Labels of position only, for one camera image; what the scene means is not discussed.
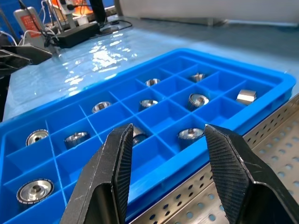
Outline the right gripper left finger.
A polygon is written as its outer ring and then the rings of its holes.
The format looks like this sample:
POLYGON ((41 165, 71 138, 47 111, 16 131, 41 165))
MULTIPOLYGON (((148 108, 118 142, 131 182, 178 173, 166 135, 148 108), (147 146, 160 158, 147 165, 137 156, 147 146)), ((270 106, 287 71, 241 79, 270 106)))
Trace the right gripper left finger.
POLYGON ((133 132, 125 124, 107 136, 83 167, 60 224, 125 224, 133 132))

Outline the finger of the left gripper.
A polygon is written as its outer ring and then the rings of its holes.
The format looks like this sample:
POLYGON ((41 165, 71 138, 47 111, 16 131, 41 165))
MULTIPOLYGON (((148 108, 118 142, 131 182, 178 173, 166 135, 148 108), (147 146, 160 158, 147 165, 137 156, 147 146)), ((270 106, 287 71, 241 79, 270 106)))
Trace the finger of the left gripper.
POLYGON ((6 50, 0 50, 0 76, 13 72, 31 64, 31 60, 6 50))
POLYGON ((35 46, 2 46, 2 49, 30 59, 33 65, 52 58, 50 52, 35 46))

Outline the perforated metal tray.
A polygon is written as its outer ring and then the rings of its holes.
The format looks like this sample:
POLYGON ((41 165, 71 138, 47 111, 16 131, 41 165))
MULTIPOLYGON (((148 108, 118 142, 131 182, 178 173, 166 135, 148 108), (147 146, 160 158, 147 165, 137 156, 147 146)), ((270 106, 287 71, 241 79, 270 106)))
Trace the perforated metal tray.
MULTIPOLYGON (((243 139, 299 205, 299 94, 243 139)), ((130 224, 229 224, 208 163, 130 224)))

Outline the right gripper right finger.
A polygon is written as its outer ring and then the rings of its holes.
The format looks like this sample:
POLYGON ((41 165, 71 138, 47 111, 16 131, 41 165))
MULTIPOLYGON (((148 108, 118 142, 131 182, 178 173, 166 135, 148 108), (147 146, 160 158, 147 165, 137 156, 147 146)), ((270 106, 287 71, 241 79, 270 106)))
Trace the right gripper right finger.
POLYGON ((299 205, 241 135, 209 124, 204 133, 229 224, 299 224, 299 205))

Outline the white metal stand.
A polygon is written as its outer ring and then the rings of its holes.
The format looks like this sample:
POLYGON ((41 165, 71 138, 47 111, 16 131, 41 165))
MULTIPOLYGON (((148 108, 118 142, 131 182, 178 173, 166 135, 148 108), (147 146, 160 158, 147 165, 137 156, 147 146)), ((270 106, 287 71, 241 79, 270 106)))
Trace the white metal stand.
POLYGON ((74 0, 54 0, 54 5, 56 5, 61 13, 66 17, 70 28, 75 28, 76 24, 73 19, 73 13, 75 12, 74 0))

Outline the black upright post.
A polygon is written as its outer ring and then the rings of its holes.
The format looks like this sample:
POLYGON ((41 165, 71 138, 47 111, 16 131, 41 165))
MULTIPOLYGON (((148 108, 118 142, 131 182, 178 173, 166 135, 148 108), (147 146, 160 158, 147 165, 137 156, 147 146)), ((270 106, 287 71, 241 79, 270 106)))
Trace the black upright post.
POLYGON ((102 0, 89 0, 93 14, 99 24, 106 22, 106 12, 102 0))

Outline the white device with red label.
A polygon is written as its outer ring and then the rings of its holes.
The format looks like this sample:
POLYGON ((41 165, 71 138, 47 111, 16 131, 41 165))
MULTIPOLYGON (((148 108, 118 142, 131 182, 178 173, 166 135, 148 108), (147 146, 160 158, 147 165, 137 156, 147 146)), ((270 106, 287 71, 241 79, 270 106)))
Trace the white device with red label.
POLYGON ((21 45, 45 48, 45 26, 34 7, 21 7, 14 11, 14 17, 24 32, 21 45))

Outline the black power strip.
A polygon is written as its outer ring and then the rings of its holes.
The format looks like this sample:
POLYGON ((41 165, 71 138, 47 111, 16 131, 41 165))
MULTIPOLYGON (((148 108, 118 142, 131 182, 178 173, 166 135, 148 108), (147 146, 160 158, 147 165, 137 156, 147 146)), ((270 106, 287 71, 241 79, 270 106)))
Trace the black power strip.
POLYGON ((88 23, 65 31, 58 37, 58 46, 60 48, 72 48, 100 33, 100 27, 97 23, 88 23))

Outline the blue compartment tray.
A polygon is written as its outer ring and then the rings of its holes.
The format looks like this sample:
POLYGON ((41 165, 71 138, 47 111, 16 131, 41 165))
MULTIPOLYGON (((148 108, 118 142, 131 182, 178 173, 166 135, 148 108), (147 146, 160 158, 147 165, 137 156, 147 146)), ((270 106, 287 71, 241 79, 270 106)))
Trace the blue compartment tray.
POLYGON ((180 150, 178 133, 206 123, 246 133, 290 99, 296 80, 267 68, 177 49, 105 78, 80 93, 47 103, 0 124, 0 224, 58 224, 83 166, 116 127, 131 123, 147 134, 133 147, 127 221, 159 200, 195 170, 207 164, 205 139, 180 150), (189 77, 204 73, 197 83, 189 77), (145 82, 161 81, 148 87, 145 82), (240 90, 256 91, 250 105, 236 101, 240 90), (187 109, 197 93, 209 103, 187 109), (139 111, 141 100, 158 104, 139 111), (99 102, 111 106, 92 113, 99 102), (49 136, 26 146, 29 134, 46 129, 49 136), (64 140, 76 132, 90 138, 67 149, 64 140), (50 179, 53 193, 19 210, 18 189, 35 179, 50 179))

